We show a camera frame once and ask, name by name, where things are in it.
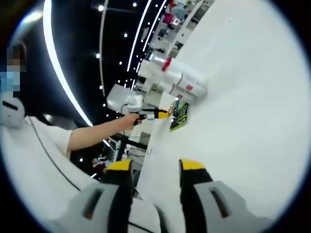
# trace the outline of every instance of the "white tabletop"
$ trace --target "white tabletop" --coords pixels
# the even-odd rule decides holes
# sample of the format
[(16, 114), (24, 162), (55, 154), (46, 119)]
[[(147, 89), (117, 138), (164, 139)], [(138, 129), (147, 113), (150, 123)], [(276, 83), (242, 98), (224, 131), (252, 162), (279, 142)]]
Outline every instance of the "white tabletop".
[[(155, 123), (139, 193), (169, 232), (184, 232), (178, 160), (191, 158), (252, 213), (276, 219), (310, 161), (310, 71), (295, 35), (265, 1), (217, 0), (176, 59), (208, 81), (208, 96), (190, 106), (186, 126)], [(173, 100), (163, 94), (159, 107)]]

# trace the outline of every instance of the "hand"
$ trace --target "hand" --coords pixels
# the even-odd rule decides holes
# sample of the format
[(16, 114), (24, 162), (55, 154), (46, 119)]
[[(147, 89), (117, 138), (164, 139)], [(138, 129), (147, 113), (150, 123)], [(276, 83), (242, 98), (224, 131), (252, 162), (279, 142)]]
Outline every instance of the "hand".
[(141, 120), (139, 119), (139, 114), (130, 113), (120, 118), (120, 124), (122, 130), (132, 130), (134, 128), (134, 122), (138, 121), (138, 124), (141, 124)]

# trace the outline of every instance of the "circuit board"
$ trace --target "circuit board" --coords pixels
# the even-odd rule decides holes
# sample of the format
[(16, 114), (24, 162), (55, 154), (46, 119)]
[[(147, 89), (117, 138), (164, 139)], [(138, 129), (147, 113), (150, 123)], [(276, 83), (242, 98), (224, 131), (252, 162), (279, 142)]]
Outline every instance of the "circuit board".
[(174, 131), (183, 127), (187, 123), (188, 104), (186, 102), (176, 100), (170, 107), (172, 112), (172, 120), (170, 131)]

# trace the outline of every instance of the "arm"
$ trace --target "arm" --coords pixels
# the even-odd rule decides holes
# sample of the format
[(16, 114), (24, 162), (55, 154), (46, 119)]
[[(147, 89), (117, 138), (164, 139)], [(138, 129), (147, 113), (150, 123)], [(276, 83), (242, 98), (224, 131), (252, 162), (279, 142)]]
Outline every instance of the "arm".
[(139, 119), (139, 114), (131, 113), (100, 125), (75, 129), (70, 136), (67, 150), (91, 147), (120, 131), (132, 130), (136, 119)]

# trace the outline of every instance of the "white sleeve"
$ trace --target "white sleeve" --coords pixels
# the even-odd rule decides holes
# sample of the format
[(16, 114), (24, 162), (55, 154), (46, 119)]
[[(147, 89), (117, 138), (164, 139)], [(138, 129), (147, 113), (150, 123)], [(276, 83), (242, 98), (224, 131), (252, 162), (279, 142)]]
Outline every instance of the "white sleeve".
[(50, 140), (56, 145), (59, 151), (68, 159), (70, 159), (71, 151), (68, 149), (69, 139), (72, 133), (72, 130), (65, 130), (58, 126), (50, 126), (42, 123), (35, 117), (31, 117), (32, 122), (36, 122), (35, 125), (38, 125), (42, 131), (50, 138)]

